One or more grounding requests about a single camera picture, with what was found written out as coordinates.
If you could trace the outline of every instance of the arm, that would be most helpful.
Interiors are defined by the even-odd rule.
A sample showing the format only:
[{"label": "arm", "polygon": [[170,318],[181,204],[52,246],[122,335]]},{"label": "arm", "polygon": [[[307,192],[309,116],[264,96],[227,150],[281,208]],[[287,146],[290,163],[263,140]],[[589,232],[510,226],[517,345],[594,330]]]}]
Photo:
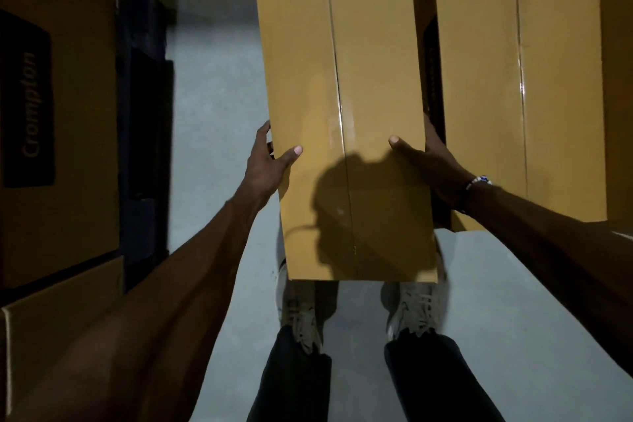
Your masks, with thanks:
[{"label": "arm", "polygon": [[[389,142],[454,209],[475,177],[455,160],[428,118],[425,128],[426,152],[396,136]],[[633,242],[485,183],[465,193],[463,207],[633,376]]]},{"label": "arm", "polygon": [[190,417],[255,216],[301,153],[272,160],[269,129],[257,131],[235,195],[68,349],[10,421]]}]

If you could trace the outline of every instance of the left hand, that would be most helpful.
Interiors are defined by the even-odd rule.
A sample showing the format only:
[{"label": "left hand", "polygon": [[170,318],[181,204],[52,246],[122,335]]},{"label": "left hand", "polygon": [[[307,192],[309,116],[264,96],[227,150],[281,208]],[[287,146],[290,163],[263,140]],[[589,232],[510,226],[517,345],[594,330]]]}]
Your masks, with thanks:
[{"label": "left hand", "polygon": [[270,130],[270,121],[262,125],[255,135],[251,155],[246,162],[244,180],[237,189],[236,196],[242,196],[257,204],[257,210],[266,205],[271,195],[279,188],[284,172],[301,155],[303,147],[294,146],[286,150],[278,159],[272,156],[272,144],[266,143],[266,134]]}]

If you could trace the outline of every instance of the floor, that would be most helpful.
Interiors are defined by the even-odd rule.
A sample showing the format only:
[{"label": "floor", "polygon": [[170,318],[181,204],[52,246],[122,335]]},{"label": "floor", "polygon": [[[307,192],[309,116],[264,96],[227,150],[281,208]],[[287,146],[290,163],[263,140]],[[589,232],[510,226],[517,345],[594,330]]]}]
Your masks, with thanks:
[{"label": "floor", "polygon": [[[171,250],[233,194],[255,130],[268,118],[255,0],[178,0],[178,9],[168,39],[176,72]],[[274,196],[253,226],[194,422],[248,414],[279,329],[278,235]],[[633,379],[500,242],[485,232],[438,237],[450,281],[443,332],[508,421],[631,420]],[[324,349],[334,361],[331,421],[405,420],[382,354],[381,288],[341,283],[325,323]]]}]

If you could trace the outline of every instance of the sneaker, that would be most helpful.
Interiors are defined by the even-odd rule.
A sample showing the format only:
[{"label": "sneaker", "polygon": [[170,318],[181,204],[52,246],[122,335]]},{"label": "sneaker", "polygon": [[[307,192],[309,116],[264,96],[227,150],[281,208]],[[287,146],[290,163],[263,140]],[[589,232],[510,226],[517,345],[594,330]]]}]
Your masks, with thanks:
[{"label": "sneaker", "polygon": [[418,337],[437,329],[442,311],[444,280],[438,283],[407,282],[400,284],[400,303],[387,324],[387,338],[395,340],[408,329]]},{"label": "sneaker", "polygon": [[292,327],[294,339],[306,354],[316,346],[321,352],[321,336],[315,316],[315,283],[311,280],[289,280],[284,261],[277,274],[277,312],[281,327]]}]

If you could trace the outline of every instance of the bracelet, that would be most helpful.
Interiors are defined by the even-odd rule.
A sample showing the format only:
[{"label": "bracelet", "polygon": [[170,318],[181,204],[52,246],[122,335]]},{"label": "bracelet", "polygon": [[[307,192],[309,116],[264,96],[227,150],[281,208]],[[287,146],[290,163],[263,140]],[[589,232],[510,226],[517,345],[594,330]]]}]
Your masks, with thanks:
[{"label": "bracelet", "polygon": [[466,210],[464,209],[464,201],[466,199],[466,193],[471,189],[472,186],[474,186],[475,184],[477,184],[479,182],[485,182],[488,185],[492,185],[493,184],[492,181],[489,178],[487,178],[485,175],[482,175],[482,176],[479,176],[479,177],[475,177],[474,179],[472,179],[463,188],[462,194],[460,195],[460,202],[459,202],[459,204],[458,204],[458,206],[457,206],[457,208],[455,210],[457,210],[458,212],[461,212],[463,214],[466,214]]}]

